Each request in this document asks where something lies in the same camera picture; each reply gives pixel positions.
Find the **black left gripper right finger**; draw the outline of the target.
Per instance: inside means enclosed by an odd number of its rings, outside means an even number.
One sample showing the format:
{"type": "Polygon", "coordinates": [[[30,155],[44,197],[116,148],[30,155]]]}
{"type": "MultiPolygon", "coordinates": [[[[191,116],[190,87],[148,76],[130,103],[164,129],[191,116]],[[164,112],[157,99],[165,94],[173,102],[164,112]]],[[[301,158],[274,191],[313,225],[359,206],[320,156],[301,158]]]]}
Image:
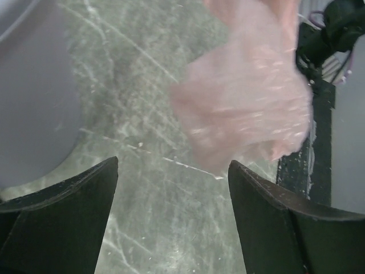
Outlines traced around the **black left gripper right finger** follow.
{"type": "Polygon", "coordinates": [[[247,273],[364,272],[364,215],[314,203],[238,161],[228,183],[247,273]]]}

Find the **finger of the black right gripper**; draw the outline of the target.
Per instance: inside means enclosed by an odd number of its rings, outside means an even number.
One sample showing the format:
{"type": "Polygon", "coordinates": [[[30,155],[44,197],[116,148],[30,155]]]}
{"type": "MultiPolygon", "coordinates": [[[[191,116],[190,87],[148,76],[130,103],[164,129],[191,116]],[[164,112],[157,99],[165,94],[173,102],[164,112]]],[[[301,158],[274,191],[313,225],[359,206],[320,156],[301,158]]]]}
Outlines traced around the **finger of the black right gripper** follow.
{"type": "Polygon", "coordinates": [[[332,94],[313,100],[314,120],[299,152],[283,157],[276,184],[312,202],[331,205],[332,94]]]}

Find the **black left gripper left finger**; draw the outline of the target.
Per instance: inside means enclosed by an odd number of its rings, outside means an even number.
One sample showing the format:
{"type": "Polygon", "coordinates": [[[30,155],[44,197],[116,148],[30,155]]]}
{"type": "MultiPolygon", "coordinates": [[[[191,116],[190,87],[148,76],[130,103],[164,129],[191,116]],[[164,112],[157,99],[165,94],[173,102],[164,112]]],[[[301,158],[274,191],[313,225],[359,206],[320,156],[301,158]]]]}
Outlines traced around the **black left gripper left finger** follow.
{"type": "Polygon", "coordinates": [[[1,203],[1,273],[94,273],[117,180],[113,156],[1,203]]]}

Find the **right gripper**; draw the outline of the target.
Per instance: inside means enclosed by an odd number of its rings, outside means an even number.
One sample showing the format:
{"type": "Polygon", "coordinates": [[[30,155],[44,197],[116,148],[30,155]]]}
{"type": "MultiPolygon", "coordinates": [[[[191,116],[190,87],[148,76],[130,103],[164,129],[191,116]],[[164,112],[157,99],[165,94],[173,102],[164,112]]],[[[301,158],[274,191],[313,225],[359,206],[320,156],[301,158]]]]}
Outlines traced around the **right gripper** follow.
{"type": "Polygon", "coordinates": [[[304,22],[299,24],[295,51],[297,68],[313,92],[314,103],[334,108],[335,86],[324,80],[323,77],[323,64],[330,57],[328,49],[323,41],[322,30],[304,22]]]}

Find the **pink plastic trash bag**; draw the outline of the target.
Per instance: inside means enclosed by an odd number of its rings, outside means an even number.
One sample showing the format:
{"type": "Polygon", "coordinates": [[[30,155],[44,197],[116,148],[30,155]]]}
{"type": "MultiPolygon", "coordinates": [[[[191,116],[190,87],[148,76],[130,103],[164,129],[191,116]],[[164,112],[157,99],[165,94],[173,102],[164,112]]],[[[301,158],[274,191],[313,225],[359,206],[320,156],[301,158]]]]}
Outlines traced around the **pink plastic trash bag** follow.
{"type": "Polygon", "coordinates": [[[301,149],[312,94],[295,65],[299,1],[205,1],[228,41],[188,65],[171,89],[175,115],[203,169],[278,160],[301,149]]]}

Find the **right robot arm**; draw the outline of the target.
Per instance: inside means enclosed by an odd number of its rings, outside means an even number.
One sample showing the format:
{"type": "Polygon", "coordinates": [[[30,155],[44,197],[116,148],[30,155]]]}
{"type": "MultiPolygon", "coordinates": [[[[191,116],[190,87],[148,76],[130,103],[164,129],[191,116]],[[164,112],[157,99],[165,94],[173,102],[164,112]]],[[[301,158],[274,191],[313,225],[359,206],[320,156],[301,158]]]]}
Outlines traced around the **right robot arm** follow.
{"type": "Polygon", "coordinates": [[[313,118],[301,150],[278,162],[276,184],[312,202],[331,205],[332,111],[335,82],[349,74],[357,40],[364,35],[364,1],[331,1],[324,25],[299,25],[295,62],[313,94],[313,118]]]}

